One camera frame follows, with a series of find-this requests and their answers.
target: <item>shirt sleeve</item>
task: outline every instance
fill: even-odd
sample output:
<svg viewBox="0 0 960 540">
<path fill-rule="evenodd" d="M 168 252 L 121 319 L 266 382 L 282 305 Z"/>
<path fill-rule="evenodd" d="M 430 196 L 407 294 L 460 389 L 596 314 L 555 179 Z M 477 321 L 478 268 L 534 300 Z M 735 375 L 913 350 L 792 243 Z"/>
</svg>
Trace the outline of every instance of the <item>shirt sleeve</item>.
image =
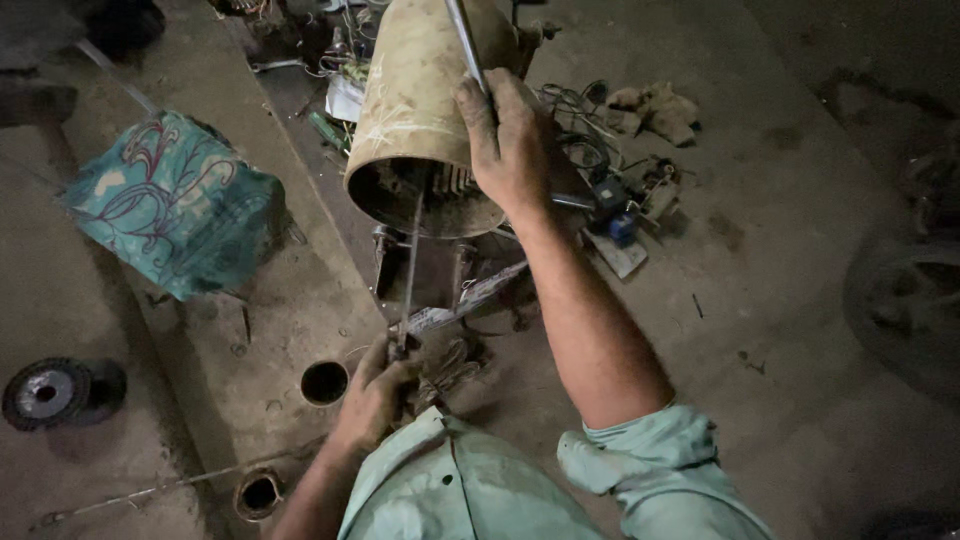
<svg viewBox="0 0 960 540">
<path fill-rule="evenodd" d="M 568 431 L 557 458 L 573 484 L 614 495 L 627 536 L 772 539 L 720 469 L 714 428 L 692 407 L 672 405 L 619 426 Z"/>
</svg>

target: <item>wrench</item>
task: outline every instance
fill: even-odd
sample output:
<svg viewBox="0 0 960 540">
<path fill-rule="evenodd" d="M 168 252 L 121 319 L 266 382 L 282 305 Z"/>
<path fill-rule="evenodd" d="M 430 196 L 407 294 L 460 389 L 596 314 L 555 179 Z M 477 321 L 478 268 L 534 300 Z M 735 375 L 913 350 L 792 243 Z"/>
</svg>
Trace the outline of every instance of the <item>wrench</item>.
<svg viewBox="0 0 960 540">
<path fill-rule="evenodd" d="M 273 69 L 275 67 L 289 67 L 291 65 L 306 67 L 306 62 L 303 61 L 302 59 L 268 61 L 266 63 L 254 62 L 250 64 L 250 71 L 252 71 L 253 73 L 260 73 L 261 71 L 266 71 L 268 69 Z"/>
</svg>

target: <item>black wire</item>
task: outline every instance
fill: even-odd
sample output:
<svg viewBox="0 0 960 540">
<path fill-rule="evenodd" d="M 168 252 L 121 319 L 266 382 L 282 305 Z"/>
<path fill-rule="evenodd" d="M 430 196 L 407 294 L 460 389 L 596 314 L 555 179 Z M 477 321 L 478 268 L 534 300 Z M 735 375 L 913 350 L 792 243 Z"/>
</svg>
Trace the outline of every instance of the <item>black wire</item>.
<svg viewBox="0 0 960 540">
<path fill-rule="evenodd" d="M 597 184 L 609 176 L 612 164 L 611 152 L 619 156 L 619 150 L 607 142 L 603 135 L 586 121 L 580 121 L 584 119 L 592 121 L 594 118 L 601 121 L 599 115 L 595 113 L 597 107 L 593 107 L 593 110 L 590 112 L 584 110 L 584 105 L 588 101 L 585 97 L 587 92 L 593 86 L 601 83 L 605 84 L 606 81 L 594 81 L 579 93 L 576 90 L 564 88 L 563 86 L 552 83 L 543 85 L 540 88 L 540 99 L 551 106 L 551 113 L 555 119 L 557 119 L 558 113 L 571 115 L 570 127 L 564 129 L 557 137 L 561 147 L 564 148 L 568 155 L 570 150 L 580 148 L 584 152 L 584 157 L 588 154 L 596 157 L 596 160 L 592 160 L 591 162 L 581 161 L 580 163 L 573 163 L 577 168 L 588 171 L 589 182 L 591 184 Z"/>
</svg>

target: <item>teal fabric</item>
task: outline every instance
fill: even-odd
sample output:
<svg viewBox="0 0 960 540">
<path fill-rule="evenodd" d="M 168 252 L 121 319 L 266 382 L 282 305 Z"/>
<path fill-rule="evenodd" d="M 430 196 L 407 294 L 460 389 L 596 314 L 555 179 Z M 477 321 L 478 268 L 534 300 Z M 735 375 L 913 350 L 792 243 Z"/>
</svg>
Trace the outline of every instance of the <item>teal fabric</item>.
<svg viewBox="0 0 960 540">
<path fill-rule="evenodd" d="M 624 510 L 643 540 L 769 539 L 716 463 L 713 424 L 687 406 L 606 430 L 568 431 L 567 477 Z M 602 537 L 582 507 L 529 458 L 436 408 L 364 462 L 339 540 Z"/>
<path fill-rule="evenodd" d="M 178 112 L 127 129 L 60 201 L 77 226 L 179 300 L 238 286 L 275 245 L 283 186 Z"/>
</svg>

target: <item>floor stain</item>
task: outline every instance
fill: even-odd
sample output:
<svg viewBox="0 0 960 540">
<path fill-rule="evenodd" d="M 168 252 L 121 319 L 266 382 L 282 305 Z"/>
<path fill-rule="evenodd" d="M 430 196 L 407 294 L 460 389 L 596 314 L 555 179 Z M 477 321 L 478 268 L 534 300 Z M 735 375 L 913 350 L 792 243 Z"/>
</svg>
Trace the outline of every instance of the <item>floor stain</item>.
<svg viewBox="0 0 960 540">
<path fill-rule="evenodd" d="M 746 236 L 746 233 L 740 226 L 733 223 L 729 217 L 720 212 L 711 214 L 707 219 L 707 223 L 710 226 L 710 232 L 720 236 L 731 253 L 740 251 L 743 245 L 743 237 Z"/>
<path fill-rule="evenodd" d="M 804 134 L 796 127 L 772 128 L 763 132 L 763 140 L 782 152 L 797 150 L 804 141 Z"/>
</svg>

